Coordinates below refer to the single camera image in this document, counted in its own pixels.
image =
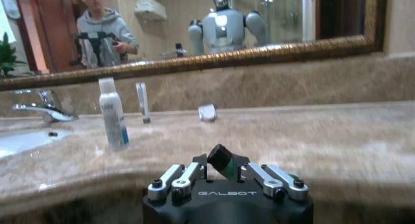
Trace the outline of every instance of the small white box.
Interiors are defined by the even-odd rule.
[[[144,19],[167,20],[165,7],[156,0],[137,0],[134,13]]]

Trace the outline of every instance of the white bottle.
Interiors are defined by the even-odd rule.
[[[113,78],[98,79],[98,89],[101,92],[98,104],[105,122],[108,145],[110,149],[121,150],[126,148],[128,134],[121,99],[114,89]]]

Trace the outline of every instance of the humanoid robot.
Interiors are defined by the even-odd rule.
[[[244,48],[245,27],[256,37],[256,46],[268,44],[265,21],[256,12],[245,16],[229,8],[228,0],[213,0],[216,12],[208,14],[203,21],[192,20],[188,28],[193,45],[193,54],[231,52]]]

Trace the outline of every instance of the chrome faucet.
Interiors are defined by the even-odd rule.
[[[32,93],[32,90],[14,91],[16,94]],[[69,115],[60,105],[56,94],[50,90],[41,90],[37,92],[42,104],[16,104],[13,110],[18,111],[36,111],[44,113],[45,122],[64,122],[77,119],[76,115]]]

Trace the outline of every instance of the sink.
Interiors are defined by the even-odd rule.
[[[60,141],[70,134],[70,130],[50,128],[0,133],[0,157],[18,154]]]

